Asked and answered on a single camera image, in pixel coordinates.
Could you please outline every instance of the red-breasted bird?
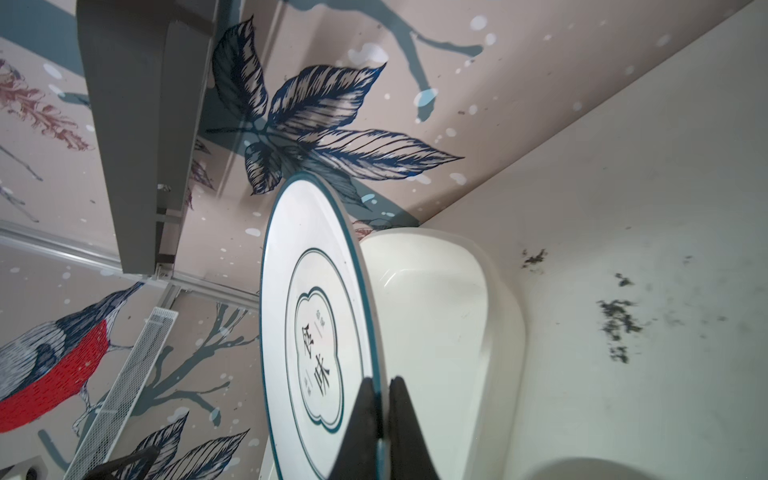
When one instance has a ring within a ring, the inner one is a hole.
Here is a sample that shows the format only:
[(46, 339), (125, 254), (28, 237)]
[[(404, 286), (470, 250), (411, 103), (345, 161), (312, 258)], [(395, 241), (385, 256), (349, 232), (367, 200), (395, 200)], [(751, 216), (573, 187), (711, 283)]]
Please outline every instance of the red-breasted bird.
[(46, 322), (0, 347), (0, 433), (9, 432), (50, 412), (79, 394), (85, 413), (78, 426), (99, 405), (91, 405), (86, 384), (107, 351), (130, 347), (109, 341), (120, 308), (144, 285), (110, 293), (98, 303)]

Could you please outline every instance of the white plate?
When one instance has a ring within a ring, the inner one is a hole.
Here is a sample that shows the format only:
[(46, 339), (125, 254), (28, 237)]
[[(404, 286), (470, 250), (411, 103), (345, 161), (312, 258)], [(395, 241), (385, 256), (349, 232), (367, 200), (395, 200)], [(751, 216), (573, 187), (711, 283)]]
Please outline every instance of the white plate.
[(275, 201), (261, 263), (260, 341), (278, 476), (327, 478), (360, 382), (386, 418), (376, 307), (346, 212), (323, 179), (292, 176)]

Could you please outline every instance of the plate rim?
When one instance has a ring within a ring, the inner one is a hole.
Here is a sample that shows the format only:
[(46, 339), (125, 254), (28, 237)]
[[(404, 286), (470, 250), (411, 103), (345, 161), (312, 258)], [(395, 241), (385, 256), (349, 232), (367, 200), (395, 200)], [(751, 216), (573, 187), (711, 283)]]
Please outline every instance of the plate rim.
[[(275, 201), (272, 205), (272, 210), (270, 211), (270, 219), (267, 222), (266, 225), (266, 232), (264, 234), (264, 248), (262, 249), (261, 253), (261, 269), (259, 273), (259, 294), (261, 294), (261, 289), (263, 285), (264, 280), (264, 260), (266, 259), (266, 245), (267, 241), (270, 237), (270, 229), (272, 227), (272, 220), (274, 218), (275, 209), (277, 208), (277, 204), (280, 202), (280, 198), (283, 196), (283, 194), (286, 192), (288, 187), (291, 184), (296, 183), (297, 181), (307, 181), (317, 187), (318, 190), (323, 194), (323, 196), (328, 200), (328, 203), (331, 205), (331, 208), (333, 209), (333, 213), (336, 215), (336, 219), (339, 221), (339, 223), (342, 226), (342, 232), (344, 233), (344, 240), (346, 241), (347, 248), (349, 249), (349, 253), (352, 256), (353, 260), (353, 266), (355, 269), (355, 274), (357, 275), (357, 284), (360, 288), (361, 293), (361, 303), (362, 303), (362, 312), (366, 320), (366, 329), (368, 330), (368, 344), (369, 348), (371, 349), (371, 365), (373, 370), (373, 393), (374, 393), (374, 402), (376, 404), (376, 411), (377, 411), (377, 422), (379, 423), (379, 431), (385, 432), (386, 430), (382, 427), (386, 422), (386, 415), (387, 415), (387, 399), (388, 395), (385, 395), (386, 393), (386, 385), (383, 382), (382, 379), (386, 378), (386, 373), (384, 371), (384, 359), (383, 359), (383, 348), (380, 347), (381, 343), (381, 332), (379, 330), (378, 325), (378, 316), (374, 316), (374, 312), (376, 311), (375, 308), (375, 300), (373, 299), (373, 291), (369, 284), (370, 280), (368, 278), (368, 271), (365, 268), (365, 264), (363, 263), (362, 258), (362, 251), (360, 250), (360, 245), (357, 243), (357, 240), (353, 238), (353, 231), (351, 224), (349, 223), (349, 218), (346, 216), (346, 212), (342, 211), (342, 202), (339, 199), (338, 195), (335, 191), (333, 191), (333, 188), (328, 184), (325, 179), (320, 177), (317, 174), (307, 172), (307, 171), (300, 171), (296, 172), (294, 175), (292, 175), (288, 180), (286, 180), (286, 183), (283, 184), (283, 186), (280, 188), (280, 191), (277, 193), (277, 196), (275, 197)], [(270, 404), (269, 399), (267, 398), (266, 394), (266, 377), (264, 374), (264, 348), (263, 348), (263, 335), (262, 335), (262, 315), (261, 315), (261, 306), (262, 306), (262, 299), (261, 295), (259, 295), (259, 357), (261, 358), (261, 384), (264, 390), (264, 408), (266, 410), (266, 426), (270, 433), (270, 447), (272, 449), (272, 455), (275, 460), (275, 469), (277, 470), (277, 478), (280, 480), (283, 480), (283, 473), (280, 470), (280, 459), (277, 457), (277, 450), (275, 449), (275, 442), (274, 442), (274, 435), (272, 433), (272, 420), (270, 418)], [(383, 458), (379, 458), (376, 461), (377, 469), (382, 463), (382, 461), (386, 461)]]

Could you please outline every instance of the black stain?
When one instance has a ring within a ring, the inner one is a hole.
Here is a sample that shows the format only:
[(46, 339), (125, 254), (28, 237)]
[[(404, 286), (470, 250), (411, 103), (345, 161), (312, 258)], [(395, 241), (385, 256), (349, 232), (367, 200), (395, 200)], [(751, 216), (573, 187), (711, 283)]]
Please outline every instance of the black stain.
[(632, 283), (632, 280), (629, 280), (629, 278), (625, 277), (621, 273), (617, 273), (614, 276), (619, 279), (619, 286), (631, 286), (631, 285), (634, 285), (634, 283)]
[(629, 363), (627, 347), (623, 342), (624, 336), (638, 333), (643, 329), (638, 324), (637, 319), (627, 311), (627, 308), (635, 306), (635, 303), (629, 300), (613, 300), (611, 302), (600, 300), (598, 305), (606, 319), (601, 330), (608, 337), (608, 342), (611, 346), (609, 350), (611, 360)]
[(534, 265), (538, 265), (544, 261), (544, 257), (546, 257), (547, 255), (549, 255), (549, 253), (547, 252), (546, 249), (543, 249), (543, 248), (541, 249), (541, 252), (538, 253), (538, 255), (534, 255), (531, 257), (528, 256), (527, 250), (523, 250), (523, 258), (525, 258), (525, 261), (523, 262), (520, 268), (530, 268)]

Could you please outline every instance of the white spot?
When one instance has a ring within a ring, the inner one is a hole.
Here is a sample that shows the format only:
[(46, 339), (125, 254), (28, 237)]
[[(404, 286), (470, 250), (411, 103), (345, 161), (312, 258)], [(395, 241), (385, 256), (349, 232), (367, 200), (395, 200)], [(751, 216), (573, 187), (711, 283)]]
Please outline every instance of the white spot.
[(234, 466), (235, 466), (235, 465), (237, 465), (238, 463), (240, 463), (240, 459), (239, 459), (239, 458), (237, 458), (237, 457), (233, 457), (233, 458), (230, 460), (230, 462), (229, 462), (229, 463), (227, 463), (227, 466), (226, 466), (226, 467), (224, 467), (224, 471), (226, 472), (227, 470), (229, 470), (229, 469), (230, 469), (230, 467), (234, 467)]
[(166, 418), (166, 420), (168, 421), (168, 423), (176, 422), (178, 419), (180, 419), (181, 417), (183, 417), (187, 413), (189, 413), (189, 411), (190, 410), (187, 407), (179, 407), (179, 408), (176, 409), (174, 414), (171, 415), (170, 417)]
[(482, 30), (486, 25), (488, 25), (488, 19), (484, 15), (478, 15), (469, 22), (469, 27), (475, 31)]
[(372, 63), (386, 63), (386, 61), (389, 60), (389, 55), (387, 55), (386, 51), (375, 43), (363, 44), (360, 51), (356, 51), (354, 48), (350, 49), (346, 55), (355, 65), (362, 65), (367, 61), (371, 61)]
[(664, 47), (666, 44), (670, 42), (671, 39), (672, 39), (672, 35), (665, 33), (664, 35), (661, 35), (658, 40), (656, 40), (656, 46)]
[(58, 70), (56, 67), (54, 67), (53, 65), (50, 65), (50, 64), (44, 63), (44, 64), (43, 64), (43, 69), (44, 69), (44, 70), (45, 70), (45, 71), (46, 71), (46, 72), (47, 72), (49, 75), (51, 75), (53, 78), (55, 78), (56, 80), (61, 80), (61, 79), (62, 79), (62, 75), (61, 75), (61, 72), (60, 72), (60, 71), (59, 71), (59, 70)]
[(413, 104), (416, 107), (423, 107), (430, 101), (435, 100), (437, 94), (437, 88), (427, 88), (426, 90), (422, 90), (413, 98)]
[(57, 87), (56, 85), (50, 84), (48, 86), (48, 88), (50, 88), (51, 91), (53, 93), (55, 93), (56, 95), (58, 95), (59, 97), (63, 97), (65, 95), (64, 92), (59, 87)]
[(467, 183), (467, 177), (465, 177), (463, 174), (450, 174), (449, 177), (451, 177), (459, 185), (464, 185)]

